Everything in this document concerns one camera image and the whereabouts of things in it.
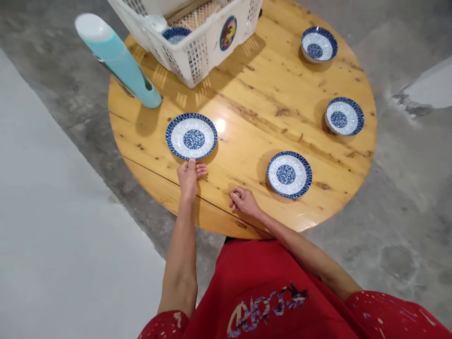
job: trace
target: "red shirt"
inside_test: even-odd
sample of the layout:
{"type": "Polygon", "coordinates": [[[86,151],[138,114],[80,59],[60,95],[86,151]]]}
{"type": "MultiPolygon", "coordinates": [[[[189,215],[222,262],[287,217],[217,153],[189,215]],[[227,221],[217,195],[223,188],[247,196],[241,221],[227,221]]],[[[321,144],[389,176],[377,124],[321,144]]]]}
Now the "red shirt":
{"type": "Polygon", "coordinates": [[[224,245],[192,318],[161,313],[139,338],[452,339],[452,333],[422,306],[384,293],[341,301],[279,241],[234,240],[224,245]]]}

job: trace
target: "round wooden table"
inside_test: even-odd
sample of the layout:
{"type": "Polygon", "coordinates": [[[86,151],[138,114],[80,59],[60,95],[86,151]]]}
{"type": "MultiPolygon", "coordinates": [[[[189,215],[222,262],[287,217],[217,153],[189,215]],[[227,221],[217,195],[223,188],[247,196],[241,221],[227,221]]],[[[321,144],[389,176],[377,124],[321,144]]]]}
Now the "round wooden table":
{"type": "Polygon", "coordinates": [[[180,114],[196,112],[213,121],[218,145],[203,162],[209,174],[199,180],[196,224],[211,232],[243,239],[268,239],[259,222],[229,208],[228,191],[254,192],[261,208],[296,231],[337,213],[354,196],[369,170],[375,149],[377,116],[369,82],[345,41],[323,20],[286,0],[264,0],[254,35],[214,68],[194,89],[187,88],[132,37],[126,46],[163,97],[148,109],[110,80],[108,106],[114,137],[127,166],[145,190],[177,214],[176,169],[183,160],[169,150],[165,131],[180,114]],[[310,26],[330,30],[338,41],[336,57],[312,65],[300,51],[310,26]],[[328,103],[349,97],[364,111],[363,130],[354,137],[329,132],[328,103]],[[266,170],[281,151],[303,155],[313,182],[297,199],[279,196],[266,170]]]}

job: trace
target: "thermos handle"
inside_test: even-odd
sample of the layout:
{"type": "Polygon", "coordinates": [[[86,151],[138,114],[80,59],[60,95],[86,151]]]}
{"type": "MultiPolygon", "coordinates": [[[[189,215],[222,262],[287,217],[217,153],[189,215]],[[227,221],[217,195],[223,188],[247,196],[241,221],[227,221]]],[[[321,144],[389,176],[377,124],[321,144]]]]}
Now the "thermos handle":
{"type": "Polygon", "coordinates": [[[133,96],[133,94],[132,94],[132,92],[131,91],[129,91],[129,89],[127,88],[127,86],[126,85],[124,85],[124,83],[116,76],[116,74],[110,69],[110,67],[108,67],[104,62],[102,62],[102,60],[100,59],[100,58],[98,58],[96,55],[94,55],[94,58],[96,58],[96,60],[107,70],[107,71],[109,71],[111,74],[112,74],[112,76],[113,76],[113,78],[116,80],[116,82],[118,83],[118,85],[119,85],[119,87],[121,87],[122,88],[122,90],[124,91],[124,92],[126,92],[126,94],[129,96],[129,97],[134,97],[133,96]]]}

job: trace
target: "water bottle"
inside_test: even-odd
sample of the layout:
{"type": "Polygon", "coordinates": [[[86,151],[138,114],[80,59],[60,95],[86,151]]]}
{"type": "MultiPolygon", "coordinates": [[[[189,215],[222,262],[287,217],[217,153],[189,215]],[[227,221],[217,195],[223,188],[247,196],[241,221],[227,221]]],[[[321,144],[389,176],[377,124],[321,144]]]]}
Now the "water bottle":
{"type": "Polygon", "coordinates": [[[86,13],[75,20],[77,33],[109,70],[122,89],[149,108],[161,104],[161,96],[145,76],[116,32],[97,15],[86,13]]]}

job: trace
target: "ceramic plate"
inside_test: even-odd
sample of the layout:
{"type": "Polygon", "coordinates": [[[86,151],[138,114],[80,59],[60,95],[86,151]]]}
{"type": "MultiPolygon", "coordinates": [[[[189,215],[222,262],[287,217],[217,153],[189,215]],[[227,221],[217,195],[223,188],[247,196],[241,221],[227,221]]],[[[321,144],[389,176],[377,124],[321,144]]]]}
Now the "ceramic plate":
{"type": "Polygon", "coordinates": [[[267,177],[276,193],[294,199],[302,196],[310,188],[312,170],[300,154],[281,152],[268,164],[267,177]]]}
{"type": "Polygon", "coordinates": [[[308,61],[324,62],[333,59],[338,52],[338,43],[334,36],[321,27],[311,27],[301,37],[303,54],[308,61]]]}
{"type": "Polygon", "coordinates": [[[166,129],[166,143],[179,158],[196,160],[208,156],[217,145],[217,130],[204,115],[185,113],[166,129]]]}
{"type": "Polygon", "coordinates": [[[338,97],[330,101],[325,119],[333,132],[347,137],[358,134],[364,126],[361,107],[346,97],[338,97]]]}

